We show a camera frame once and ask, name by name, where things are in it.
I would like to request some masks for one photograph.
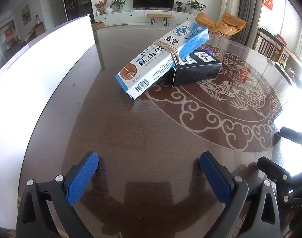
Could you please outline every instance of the glossy brown table surface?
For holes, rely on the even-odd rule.
[[[99,167],[74,208],[94,237],[203,237],[223,204],[199,169],[202,152],[251,185],[265,178],[253,164],[262,156],[302,171],[302,148],[273,140],[282,126],[302,131],[302,93],[242,45],[210,36],[204,46],[223,62],[216,79],[179,88],[159,80],[136,100],[121,89],[116,73],[171,28],[97,32],[35,127],[19,196],[28,179],[52,180],[93,150]]]

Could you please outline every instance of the white plant pot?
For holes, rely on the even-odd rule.
[[[109,6],[105,8],[105,13],[112,13],[113,9],[112,7],[110,8]]]
[[[194,14],[194,15],[199,14],[199,10],[194,9],[194,8],[191,8],[190,12],[191,12],[191,14]]]

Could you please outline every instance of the metal pin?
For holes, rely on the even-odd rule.
[[[64,176],[56,176],[55,181],[62,181],[64,179]]]
[[[242,182],[242,178],[240,176],[235,176],[234,179],[236,182]]]
[[[264,181],[264,184],[265,184],[266,186],[270,186],[270,185],[271,185],[270,181],[268,181],[268,180],[265,180],[265,181]]]
[[[34,181],[32,179],[27,181],[27,185],[32,185],[34,183]]]

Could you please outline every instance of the leather armchair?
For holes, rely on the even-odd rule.
[[[217,36],[232,36],[244,29],[248,24],[228,12],[224,12],[220,21],[212,20],[203,12],[200,12],[195,20],[198,24],[207,27],[210,33]]]

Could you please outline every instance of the cardboard box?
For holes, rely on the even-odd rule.
[[[105,27],[105,23],[103,21],[98,21],[92,24],[93,30],[98,30]]]
[[[217,77],[222,62],[213,55],[198,47],[187,55],[182,63],[172,67],[165,75],[172,87],[179,87],[190,83]]]
[[[209,37],[206,27],[186,21],[160,39],[176,47],[182,59],[205,43]],[[115,77],[123,90],[136,99],[174,65],[170,52],[159,45],[152,44]]]

